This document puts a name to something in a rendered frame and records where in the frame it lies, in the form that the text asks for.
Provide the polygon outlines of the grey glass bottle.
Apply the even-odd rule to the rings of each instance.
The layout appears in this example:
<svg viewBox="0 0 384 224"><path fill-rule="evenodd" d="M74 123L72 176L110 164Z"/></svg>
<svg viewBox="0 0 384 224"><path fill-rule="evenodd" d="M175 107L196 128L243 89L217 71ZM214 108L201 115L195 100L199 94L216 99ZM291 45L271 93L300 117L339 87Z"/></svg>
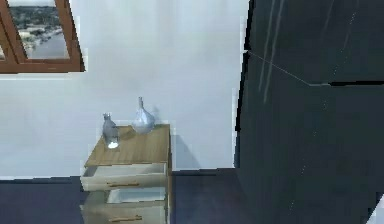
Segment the grey glass bottle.
<svg viewBox="0 0 384 224"><path fill-rule="evenodd" d="M119 132L115 122L109 113L103 114L104 123L102 134L108 149L116 149L119 146Z"/></svg>

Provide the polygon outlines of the black fridge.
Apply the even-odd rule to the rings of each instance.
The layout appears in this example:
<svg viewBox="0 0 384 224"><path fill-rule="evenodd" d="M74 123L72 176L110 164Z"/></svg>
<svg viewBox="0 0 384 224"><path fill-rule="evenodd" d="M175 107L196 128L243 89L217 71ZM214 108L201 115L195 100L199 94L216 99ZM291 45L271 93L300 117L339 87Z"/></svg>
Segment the black fridge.
<svg viewBox="0 0 384 224"><path fill-rule="evenodd" d="M384 224L384 0L249 0L236 128L252 224Z"/></svg>

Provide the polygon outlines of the round clear glass vase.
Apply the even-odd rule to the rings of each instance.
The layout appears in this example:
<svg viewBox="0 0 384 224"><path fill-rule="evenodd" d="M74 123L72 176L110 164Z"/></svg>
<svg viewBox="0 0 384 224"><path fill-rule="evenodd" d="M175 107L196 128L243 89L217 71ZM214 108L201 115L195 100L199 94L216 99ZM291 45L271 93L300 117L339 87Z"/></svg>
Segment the round clear glass vase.
<svg viewBox="0 0 384 224"><path fill-rule="evenodd" d="M138 109L136 111L135 119L132 122L134 131L138 134L147 134L154 129L155 118L144 108L144 101L142 97L138 98Z"/></svg>

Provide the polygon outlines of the wooden chest of drawers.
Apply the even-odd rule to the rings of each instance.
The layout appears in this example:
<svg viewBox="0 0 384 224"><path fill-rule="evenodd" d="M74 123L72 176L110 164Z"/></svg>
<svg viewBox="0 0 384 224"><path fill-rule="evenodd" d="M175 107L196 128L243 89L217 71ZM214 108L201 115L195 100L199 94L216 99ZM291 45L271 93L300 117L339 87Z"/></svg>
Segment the wooden chest of drawers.
<svg viewBox="0 0 384 224"><path fill-rule="evenodd" d="M121 126L119 137L115 149L100 139L85 162L84 224L171 224L170 126L157 125L147 134Z"/></svg>

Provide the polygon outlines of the brown framed window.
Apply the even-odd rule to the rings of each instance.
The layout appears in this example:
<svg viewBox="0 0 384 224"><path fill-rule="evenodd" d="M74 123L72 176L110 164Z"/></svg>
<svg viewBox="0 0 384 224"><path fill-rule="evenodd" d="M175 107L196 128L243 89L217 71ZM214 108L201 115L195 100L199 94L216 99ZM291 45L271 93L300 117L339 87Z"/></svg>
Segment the brown framed window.
<svg viewBox="0 0 384 224"><path fill-rule="evenodd" d="M84 70L70 0L0 0L0 74Z"/></svg>

